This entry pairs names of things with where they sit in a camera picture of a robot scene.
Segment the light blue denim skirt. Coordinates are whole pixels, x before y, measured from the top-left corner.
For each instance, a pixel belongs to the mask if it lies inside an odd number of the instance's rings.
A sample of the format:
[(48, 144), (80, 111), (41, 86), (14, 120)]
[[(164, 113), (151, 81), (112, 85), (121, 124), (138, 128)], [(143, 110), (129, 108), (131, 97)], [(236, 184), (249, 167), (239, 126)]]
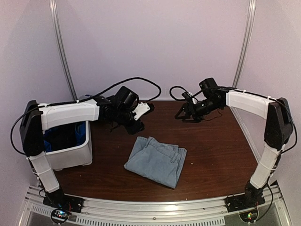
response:
[(175, 189), (187, 150), (158, 142), (153, 137), (137, 137), (124, 168), (139, 176)]

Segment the black garment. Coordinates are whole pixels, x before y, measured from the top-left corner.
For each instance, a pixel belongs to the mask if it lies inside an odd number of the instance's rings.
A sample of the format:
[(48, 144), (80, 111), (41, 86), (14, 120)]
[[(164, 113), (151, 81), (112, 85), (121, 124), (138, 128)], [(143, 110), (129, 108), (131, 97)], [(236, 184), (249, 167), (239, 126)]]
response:
[(74, 147), (77, 143), (75, 124), (66, 124), (50, 128), (43, 135), (46, 152)]

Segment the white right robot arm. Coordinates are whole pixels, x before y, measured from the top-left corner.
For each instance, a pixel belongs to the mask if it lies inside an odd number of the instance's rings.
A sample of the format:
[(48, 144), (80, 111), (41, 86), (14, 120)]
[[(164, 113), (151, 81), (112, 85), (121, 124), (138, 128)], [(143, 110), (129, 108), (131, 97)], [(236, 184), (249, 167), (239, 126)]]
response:
[(264, 187), (276, 170), (280, 156), (287, 151), (285, 146), (295, 129), (287, 99), (274, 99), (233, 87), (218, 86), (214, 78), (201, 81), (199, 86), (205, 99), (197, 101), (195, 95), (184, 91), (184, 103), (176, 113), (175, 119), (198, 123), (212, 111), (224, 107), (237, 108), (264, 119), (264, 149), (249, 181), (252, 188)]

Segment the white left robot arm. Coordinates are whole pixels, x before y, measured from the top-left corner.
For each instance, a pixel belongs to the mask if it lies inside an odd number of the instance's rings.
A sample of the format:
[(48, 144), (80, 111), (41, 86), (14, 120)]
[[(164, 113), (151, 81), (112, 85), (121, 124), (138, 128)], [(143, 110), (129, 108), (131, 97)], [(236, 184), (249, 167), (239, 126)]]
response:
[(46, 192), (51, 193), (49, 201), (57, 209), (65, 208), (68, 200), (58, 191), (59, 182), (46, 158), (43, 131), (81, 121), (107, 120), (124, 126), (128, 134), (133, 135), (144, 129), (140, 118), (151, 110), (147, 103), (133, 107), (134, 102), (138, 102), (138, 95), (123, 86), (110, 97), (95, 95), (57, 104), (38, 104), (33, 100), (27, 104), (19, 129), (23, 152)]

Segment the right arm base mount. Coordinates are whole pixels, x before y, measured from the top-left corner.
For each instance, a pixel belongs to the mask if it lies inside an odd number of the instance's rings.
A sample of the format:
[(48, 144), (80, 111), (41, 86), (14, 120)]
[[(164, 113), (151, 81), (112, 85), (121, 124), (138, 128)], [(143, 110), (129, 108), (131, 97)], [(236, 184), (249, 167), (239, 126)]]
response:
[(258, 206), (265, 203), (263, 189), (257, 189), (248, 182), (243, 194), (230, 194), (224, 199), (227, 212), (238, 211), (244, 223), (255, 223), (259, 217)]

